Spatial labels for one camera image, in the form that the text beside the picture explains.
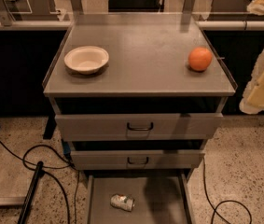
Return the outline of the grey drawer cabinet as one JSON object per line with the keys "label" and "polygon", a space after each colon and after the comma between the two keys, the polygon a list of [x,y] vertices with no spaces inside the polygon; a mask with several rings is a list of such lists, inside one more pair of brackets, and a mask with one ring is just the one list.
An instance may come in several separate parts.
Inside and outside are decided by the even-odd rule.
{"label": "grey drawer cabinet", "polygon": [[[44,93],[56,115],[220,113],[236,84],[228,68],[213,59],[196,72],[189,53],[207,47],[195,21],[178,14],[83,15],[69,29],[49,68]],[[69,69],[72,49],[105,49],[108,63],[82,75]],[[199,150],[208,139],[64,141],[72,151]]]}

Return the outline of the bottom grey drawer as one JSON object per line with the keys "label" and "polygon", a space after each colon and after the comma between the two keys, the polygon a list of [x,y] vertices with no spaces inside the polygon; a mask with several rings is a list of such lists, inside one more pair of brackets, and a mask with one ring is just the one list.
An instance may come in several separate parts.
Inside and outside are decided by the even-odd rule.
{"label": "bottom grey drawer", "polygon": [[[135,199],[131,212],[111,205],[114,194]],[[196,224],[184,174],[89,177],[84,224]]]}

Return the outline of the grey drawer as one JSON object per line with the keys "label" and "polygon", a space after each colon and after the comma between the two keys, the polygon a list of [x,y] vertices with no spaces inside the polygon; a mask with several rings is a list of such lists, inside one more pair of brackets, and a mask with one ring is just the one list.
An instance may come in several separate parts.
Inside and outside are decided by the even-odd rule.
{"label": "grey drawer", "polygon": [[[200,165],[204,153],[199,150],[114,150],[72,151],[78,170],[192,169]],[[149,157],[146,165],[130,165],[128,157]]]}
{"label": "grey drawer", "polygon": [[[114,194],[135,199],[131,212],[111,205]],[[184,174],[89,177],[84,224],[196,224]]]}
{"label": "grey drawer", "polygon": [[[64,141],[209,139],[222,118],[220,113],[55,116]],[[153,122],[154,128],[148,132],[130,131],[128,122],[142,127]]]}

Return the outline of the top grey drawer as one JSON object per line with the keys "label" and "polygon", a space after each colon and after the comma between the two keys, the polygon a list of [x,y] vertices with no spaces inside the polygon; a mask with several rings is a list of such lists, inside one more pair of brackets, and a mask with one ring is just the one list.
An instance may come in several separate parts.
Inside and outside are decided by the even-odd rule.
{"label": "top grey drawer", "polygon": [[[222,118],[220,113],[55,116],[64,141],[209,139]],[[148,132],[130,131],[128,122],[142,127],[153,122],[154,128]]]}

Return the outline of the middle grey drawer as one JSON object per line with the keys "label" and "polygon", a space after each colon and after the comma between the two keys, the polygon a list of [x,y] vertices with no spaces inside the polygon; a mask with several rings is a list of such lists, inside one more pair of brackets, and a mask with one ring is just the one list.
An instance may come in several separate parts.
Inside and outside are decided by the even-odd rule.
{"label": "middle grey drawer", "polygon": [[[200,165],[204,153],[199,150],[114,150],[72,151],[78,170],[192,169]],[[149,157],[146,165],[130,165],[128,157]]]}

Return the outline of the orange fruit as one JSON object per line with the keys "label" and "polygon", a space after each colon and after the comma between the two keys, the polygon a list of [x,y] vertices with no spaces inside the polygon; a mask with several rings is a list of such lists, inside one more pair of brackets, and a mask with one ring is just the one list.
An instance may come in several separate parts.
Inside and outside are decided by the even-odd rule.
{"label": "orange fruit", "polygon": [[194,71],[205,71],[213,59],[212,53],[209,49],[197,47],[193,49],[188,55],[188,64]]}

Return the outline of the white paper bowl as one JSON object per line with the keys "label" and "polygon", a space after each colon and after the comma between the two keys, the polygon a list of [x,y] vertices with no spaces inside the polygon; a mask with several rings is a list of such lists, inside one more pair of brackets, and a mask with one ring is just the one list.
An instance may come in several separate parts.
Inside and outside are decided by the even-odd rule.
{"label": "white paper bowl", "polygon": [[98,72],[109,61],[105,49],[94,46],[83,46],[70,50],[64,57],[65,65],[82,75]]}

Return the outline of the black metal pole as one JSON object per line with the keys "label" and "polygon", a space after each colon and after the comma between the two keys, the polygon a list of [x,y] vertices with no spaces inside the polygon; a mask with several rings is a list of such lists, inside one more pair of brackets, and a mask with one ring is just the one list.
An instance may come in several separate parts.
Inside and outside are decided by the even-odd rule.
{"label": "black metal pole", "polygon": [[43,168],[43,162],[39,161],[36,165],[34,175],[33,175],[30,187],[28,189],[28,192],[26,194],[26,197],[25,197],[25,200],[24,200],[24,203],[23,203],[23,206],[21,209],[20,217],[19,217],[17,224],[25,224],[26,223],[26,220],[29,216],[29,212],[31,209],[31,204],[32,204],[35,192],[36,192],[38,181],[41,178],[41,176],[43,175],[42,168]]}

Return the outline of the white horizontal rail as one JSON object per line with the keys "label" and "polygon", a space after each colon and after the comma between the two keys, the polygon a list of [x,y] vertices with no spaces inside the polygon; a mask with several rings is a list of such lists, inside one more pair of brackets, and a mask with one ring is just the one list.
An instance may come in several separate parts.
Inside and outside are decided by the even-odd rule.
{"label": "white horizontal rail", "polygon": [[[14,21],[10,26],[0,23],[0,30],[67,30],[71,21]],[[197,21],[202,30],[210,31],[264,31],[264,21]]]}

